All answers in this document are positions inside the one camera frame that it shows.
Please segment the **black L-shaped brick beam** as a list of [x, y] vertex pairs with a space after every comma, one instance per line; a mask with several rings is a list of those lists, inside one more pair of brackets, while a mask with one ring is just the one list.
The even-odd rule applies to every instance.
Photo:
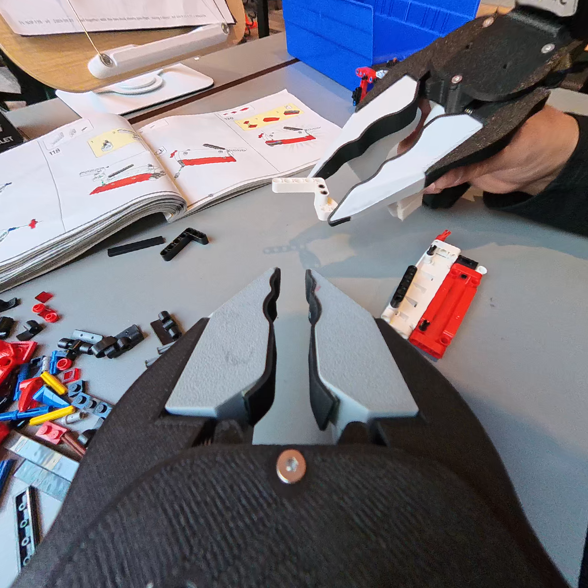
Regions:
[[209, 239], [202, 231], [188, 227], [160, 251], [160, 256], [166, 262], [172, 261], [191, 242], [207, 245]]

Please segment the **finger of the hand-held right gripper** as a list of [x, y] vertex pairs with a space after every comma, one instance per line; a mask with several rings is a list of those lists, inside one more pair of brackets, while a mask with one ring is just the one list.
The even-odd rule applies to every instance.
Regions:
[[352, 187], [329, 215], [331, 226], [422, 192], [428, 170], [481, 130], [483, 124], [469, 114], [431, 112], [419, 137], [400, 155], [386, 160], [366, 180]]
[[328, 179], [344, 164], [364, 154], [379, 140], [403, 131], [415, 120], [420, 82], [405, 75], [353, 113], [340, 135], [309, 174]]

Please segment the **small white curved brick piece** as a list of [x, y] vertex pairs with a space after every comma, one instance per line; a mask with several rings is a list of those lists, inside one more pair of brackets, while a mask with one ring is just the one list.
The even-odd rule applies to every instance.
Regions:
[[320, 221], [327, 221], [330, 214], [337, 208], [338, 202], [331, 198], [330, 192], [322, 181], [315, 186], [313, 204]]

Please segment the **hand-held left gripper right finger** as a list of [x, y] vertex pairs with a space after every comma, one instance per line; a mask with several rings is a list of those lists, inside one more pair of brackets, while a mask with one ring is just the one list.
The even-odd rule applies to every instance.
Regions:
[[319, 429], [415, 417], [417, 403], [371, 313], [314, 270], [307, 269], [305, 288], [309, 396]]

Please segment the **wooden document stand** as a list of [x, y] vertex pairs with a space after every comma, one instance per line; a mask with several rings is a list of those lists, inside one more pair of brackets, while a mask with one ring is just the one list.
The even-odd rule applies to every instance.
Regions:
[[236, 44], [245, 31], [242, 1], [225, 1], [234, 24], [24, 36], [1, 16], [1, 49], [37, 81], [87, 92]]

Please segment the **white rounded object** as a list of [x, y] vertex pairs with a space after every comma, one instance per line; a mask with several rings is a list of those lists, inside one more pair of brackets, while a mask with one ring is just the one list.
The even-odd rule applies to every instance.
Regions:
[[56, 91], [81, 117], [95, 112], [125, 115], [211, 88], [214, 80], [177, 63], [122, 82], [83, 93]]

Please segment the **grey flat brick tile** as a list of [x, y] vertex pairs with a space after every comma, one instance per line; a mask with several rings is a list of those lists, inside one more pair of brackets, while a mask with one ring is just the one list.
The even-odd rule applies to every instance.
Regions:
[[59, 502], [64, 500], [70, 489], [70, 481], [29, 460], [23, 460], [13, 475]]
[[17, 432], [11, 433], [2, 446], [13, 454], [52, 472], [66, 481], [73, 481], [78, 468], [74, 459]]

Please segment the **black straight brick beam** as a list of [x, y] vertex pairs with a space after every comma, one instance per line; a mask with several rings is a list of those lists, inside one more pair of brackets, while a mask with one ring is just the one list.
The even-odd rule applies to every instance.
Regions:
[[403, 274], [401, 281], [393, 293], [393, 296], [390, 300], [390, 306], [394, 309], [397, 309], [402, 300], [405, 298], [412, 281], [417, 273], [418, 268], [415, 265], [409, 265]]

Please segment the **black flat brick bar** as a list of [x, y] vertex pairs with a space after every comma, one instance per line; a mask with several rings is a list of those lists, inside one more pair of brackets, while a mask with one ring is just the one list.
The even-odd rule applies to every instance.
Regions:
[[107, 255], [112, 258], [123, 254], [129, 254], [131, 252], [141, 251], [150, 247], [163, 245], [164, 243], [166, 243], [166, 239], [163, 236], [157, 236], [154, 238], [138, 240], [123, 245], [110, 247], [107, 250]]

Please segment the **red brick piece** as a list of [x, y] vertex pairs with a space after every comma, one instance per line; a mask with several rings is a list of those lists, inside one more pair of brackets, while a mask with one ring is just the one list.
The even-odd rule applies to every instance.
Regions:
[[1, 385], [16, 367], [30, 361], [37, 345], [34, 341], [10, 343], [1, 340]]

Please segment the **open instruction booklet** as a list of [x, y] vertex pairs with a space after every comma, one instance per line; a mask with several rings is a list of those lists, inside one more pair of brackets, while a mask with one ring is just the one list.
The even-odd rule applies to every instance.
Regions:
[[169, 222], [312, 168], [340, 127], [287, 90], [136, 130], [94, 114], [1, 154], [1, 291], [142, 217]]

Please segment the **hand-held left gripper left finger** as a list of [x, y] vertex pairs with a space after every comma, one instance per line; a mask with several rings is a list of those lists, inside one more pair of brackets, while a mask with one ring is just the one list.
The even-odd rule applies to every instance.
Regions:
[[281, 270], [271, 268], [211, 313], [165, 405], [181, 416], [256, 425], [275, 396], [274, 321]]

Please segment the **black double brick connector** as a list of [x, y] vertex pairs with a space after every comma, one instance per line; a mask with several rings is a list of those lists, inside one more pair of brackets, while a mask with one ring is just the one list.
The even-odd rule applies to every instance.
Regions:
[[94, 357], [107, 357], [114, 359], [121, 356], [126, 351], [134, 348], [144, 340], [144, 335], [140, 327], [131, 325], [116, 336], [105, 336], [91, 348], [91, 354]]

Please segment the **white L-shaped brick beam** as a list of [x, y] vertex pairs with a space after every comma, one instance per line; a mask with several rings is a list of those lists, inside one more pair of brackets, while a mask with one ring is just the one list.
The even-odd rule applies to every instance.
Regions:
[[313, 194], [318, 206], [325, 206], [329, 201], [329, 191], [321, 178], [274, 178], [272, 191], [278, 194]]

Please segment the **multicoloured toy brick car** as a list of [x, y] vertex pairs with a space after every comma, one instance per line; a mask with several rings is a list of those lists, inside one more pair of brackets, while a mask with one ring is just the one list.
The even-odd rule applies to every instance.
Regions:
[[377, 81], [383, 78], [393, 65], [393, 61], [379, 63], [373, 66], [363, 66], [355, 70], [359, 78], [359, 85], [352, 92], [352, 103], [356, 107], [373, 88]]

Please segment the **red and white brick panel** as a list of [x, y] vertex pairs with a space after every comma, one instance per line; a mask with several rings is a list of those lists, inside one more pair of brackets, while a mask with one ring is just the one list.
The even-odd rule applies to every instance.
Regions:
[[404, 339], [440, 359], [457, 334], [487, 269], [459, 247], [433, 240], [400, 306], [381, 318]]

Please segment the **shiny black brick connector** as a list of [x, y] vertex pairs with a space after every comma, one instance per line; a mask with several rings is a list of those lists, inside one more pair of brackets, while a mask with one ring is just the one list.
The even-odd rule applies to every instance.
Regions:
[[158, 319], [152, 321], [150, 326], [162, 346], [170, 345], [183, 335], [181, 327], [168, 311], [158, 313]]

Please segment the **blue plastic bin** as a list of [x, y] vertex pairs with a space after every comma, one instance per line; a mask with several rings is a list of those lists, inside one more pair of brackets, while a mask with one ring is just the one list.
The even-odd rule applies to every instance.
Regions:
[[283, 1], [288, 53], [348, 90], [476, 17], [480, 1]]

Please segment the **white paper stack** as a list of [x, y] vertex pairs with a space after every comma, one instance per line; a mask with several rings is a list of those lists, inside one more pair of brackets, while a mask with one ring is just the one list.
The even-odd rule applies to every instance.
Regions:
[[235, 22], [225, 1], [1, 1], [1, 16], [24, 36]]

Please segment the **pile of coloured brick pieces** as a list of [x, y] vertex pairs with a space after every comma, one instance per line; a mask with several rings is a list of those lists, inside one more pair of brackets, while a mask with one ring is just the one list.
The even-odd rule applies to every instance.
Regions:
[[[13, 324], [11, 317], [1, 317], [1, 340], [10, 337]], [[29, 320], [13, 342], [35, 342], [42, 329], [40, 322]], [[59, 340], [50, 355], [36, 356], [35, 350], [29, 362], [11, 372], [1, 385], [2, 442], [11, 430], [31, 427], [36, 440], [65, 446], [77, 459], [85, 456], [113, 405], [89, 392], [76, 360], [93, 356], [92, 346], [103, 337], [74, 330], [70, 337]]]

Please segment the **person's right hand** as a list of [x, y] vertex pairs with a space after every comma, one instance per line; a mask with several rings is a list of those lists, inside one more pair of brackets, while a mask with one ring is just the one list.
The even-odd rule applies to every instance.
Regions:
[[424, 190], [439, 194], [464, 183], [491, 194], [537, 195], [563, 170], [579, 141], [577, 120], [545, 106], [531, 116], [511, 142], [477, 164], [452, 169]]

